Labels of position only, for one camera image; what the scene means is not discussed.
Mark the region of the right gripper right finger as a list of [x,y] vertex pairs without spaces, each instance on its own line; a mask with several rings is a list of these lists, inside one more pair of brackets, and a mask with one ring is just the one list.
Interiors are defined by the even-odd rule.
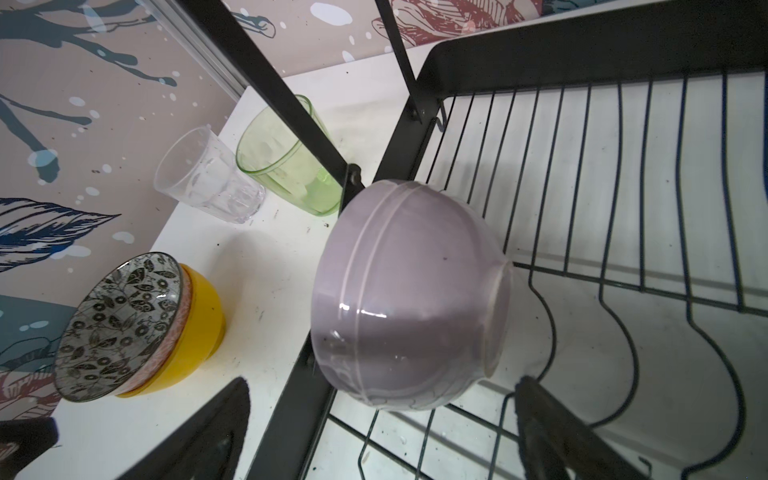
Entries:
[[516,386],[519,455],[527,479],[645,479],[533,377]]

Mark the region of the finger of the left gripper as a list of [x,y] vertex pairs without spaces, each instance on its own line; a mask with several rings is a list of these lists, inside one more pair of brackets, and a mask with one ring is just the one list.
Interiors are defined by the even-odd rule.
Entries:
[[51,449],[59,439],[54,418],[3,421],[1,444],[16,449],[1,461],[1,478],[14,479],[27,465]]

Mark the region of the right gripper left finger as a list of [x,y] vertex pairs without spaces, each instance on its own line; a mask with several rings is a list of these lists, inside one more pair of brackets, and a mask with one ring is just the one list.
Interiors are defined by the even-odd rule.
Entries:
[[237,377],[121,477],[232,479],[249,415],[249,388]]

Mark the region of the yellow ceramic bowl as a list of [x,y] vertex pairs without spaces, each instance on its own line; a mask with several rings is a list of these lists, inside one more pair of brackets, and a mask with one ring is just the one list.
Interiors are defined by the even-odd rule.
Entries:
[[224,338],[226,319],[215,288],[191,267],[181,267],[190,278],[191,306],[180,337],[159,370],[140,387],[119,394],[119,398],[147,395],[181,382],[216,352]]

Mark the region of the pink floral pattern bowl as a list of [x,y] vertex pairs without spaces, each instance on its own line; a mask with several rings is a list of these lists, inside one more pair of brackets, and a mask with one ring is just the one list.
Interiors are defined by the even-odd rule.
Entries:
[[69,320],[55,355],[57,392],[74,403],[126,393],[172,348],[190,280],[164,252],[135,256],[107,274]]

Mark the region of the lilac ceramic bowl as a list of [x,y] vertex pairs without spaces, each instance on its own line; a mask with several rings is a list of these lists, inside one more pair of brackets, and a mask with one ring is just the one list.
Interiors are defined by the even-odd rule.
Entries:
[[337,390],[380,410],[432,410],[491,377],[513,265],[469,206],[415,181],[363,189],[316,272],[311,342]]

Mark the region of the clear glass tumbler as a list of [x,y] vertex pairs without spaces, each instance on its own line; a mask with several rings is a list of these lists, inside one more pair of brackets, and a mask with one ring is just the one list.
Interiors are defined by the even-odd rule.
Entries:
[[177,140],[162,158],[154,188],[220,220],[244,224],[260,209],[265,188],[244,174],[235,154],[208,126]]

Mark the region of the green glass tumbler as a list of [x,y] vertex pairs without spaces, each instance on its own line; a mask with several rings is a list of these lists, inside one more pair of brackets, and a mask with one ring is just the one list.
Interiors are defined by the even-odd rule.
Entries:
[[278,197],[315,216],[338,210],[342,187],[270,107],[246,128],[237,166]]

